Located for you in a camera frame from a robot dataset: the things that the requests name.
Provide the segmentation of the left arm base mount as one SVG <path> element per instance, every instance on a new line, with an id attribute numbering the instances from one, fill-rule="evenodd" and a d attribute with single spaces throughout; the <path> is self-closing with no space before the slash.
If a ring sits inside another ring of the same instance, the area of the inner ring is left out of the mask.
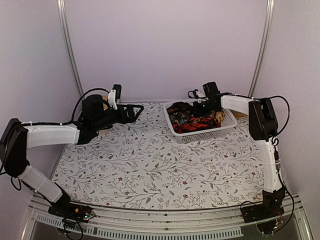
<path id="1" fill-rule="evenodd" d="M 57 202 L 51 202 L 48 213 L 80 223 L 87 223 L 96 216 L 90 206 L 71 203 L 71 198 L 68 195 L 62 195 Z"/>

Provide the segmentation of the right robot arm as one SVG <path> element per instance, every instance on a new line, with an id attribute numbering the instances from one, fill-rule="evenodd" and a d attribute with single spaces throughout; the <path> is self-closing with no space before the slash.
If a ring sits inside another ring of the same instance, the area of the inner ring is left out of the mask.
<path id="1" fill-rule="evenodd" d="M 215 100 L 224 109 L 248 115 L 250 136 L 258 146 L 264 173 L 262 199 L 258 213 L 262 218 L 269 218 L 278 210 L 278 203 L 286 195 L 286 188 L 281 177 L 281 160 L 277 150 L 278 120 L 272 105 L 272 97 L 254 98 L 235 93 L 221 93 L 215 82 L 188 92 L 188 97 L 201 100 Z"/>

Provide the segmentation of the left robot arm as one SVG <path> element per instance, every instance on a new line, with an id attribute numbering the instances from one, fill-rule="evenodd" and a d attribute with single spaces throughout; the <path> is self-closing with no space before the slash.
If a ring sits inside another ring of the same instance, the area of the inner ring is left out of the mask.
<path id="1" fill-rule="evenodd" d="M 142 105 L 118 104 L 116 90 L 106 99 L 102 95 L 85 93 L 76 103 L 81 105 L 79 118 L 68 122 L 21 122 L 12 118 L 0 139 L 0 172 L 20 180 L 39 193 L 63 217 L 75 211 L 70 196 L 42 172 L 31 166 L 27 150 L 51 145 L 85 145 L 101 130 L 114 124 L 134 123 L 144 110 Z"/>

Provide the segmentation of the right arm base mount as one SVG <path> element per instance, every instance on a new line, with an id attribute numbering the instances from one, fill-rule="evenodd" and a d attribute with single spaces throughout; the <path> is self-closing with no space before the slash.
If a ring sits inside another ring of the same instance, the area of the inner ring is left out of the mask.
<path id="1" fill-rule="evenodd" d="M 245 201 L 240 205 L 240 211 L 245 223 L 276 217 L 285 213 L 283 200 L 286 190 L 282 187 L 273 192 L 262 191 L 262 203 L 255 204 Z"/>

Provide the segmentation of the dark floral tie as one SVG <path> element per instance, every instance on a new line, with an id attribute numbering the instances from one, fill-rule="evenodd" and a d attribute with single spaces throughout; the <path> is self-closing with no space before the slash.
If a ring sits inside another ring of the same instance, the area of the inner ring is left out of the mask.
<path id="1" fill-rule="evenodd" d="M 184 124 L 192 116 L 192 105 L 187 102 L 175 102 L 166 109 L 171 123 Z"/>

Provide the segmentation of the white plastic basket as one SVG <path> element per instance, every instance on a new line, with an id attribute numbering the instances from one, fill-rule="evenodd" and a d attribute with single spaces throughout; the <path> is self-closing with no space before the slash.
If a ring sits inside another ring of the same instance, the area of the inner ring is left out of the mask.
<path id="1" fill-rule="evenodd" d="M 221 127 L 192 131 L 187 133 L 177 133 L 174 131 L 173 125 L 170 121 L 169 114 L 167 111 L 167 108 L 172 106 L 174 102 L 175 101 L 165 102 L 162 106 L 168 128 L 170 132 L 174 135 L 176 142 L 179 144 L 186 144 L 200 140 L 224 137 L 230 130 L 232 130 L 238 124 L 232 112 L 229 109 L 223 108 L 222 110 L 225 113 L 225 116 L 224 120 L 221 123 Z"/>

